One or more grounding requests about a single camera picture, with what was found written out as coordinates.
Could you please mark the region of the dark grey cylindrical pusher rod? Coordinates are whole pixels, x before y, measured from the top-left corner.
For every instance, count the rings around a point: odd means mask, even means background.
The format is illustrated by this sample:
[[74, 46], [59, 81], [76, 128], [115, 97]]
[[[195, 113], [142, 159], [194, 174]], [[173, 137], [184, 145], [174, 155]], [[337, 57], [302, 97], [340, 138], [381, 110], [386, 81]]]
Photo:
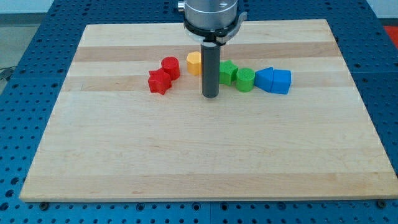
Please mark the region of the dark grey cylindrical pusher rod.
[[215, 44], [201, 45], [202, 95], [214, 98], [219, 93], [221, 47]]

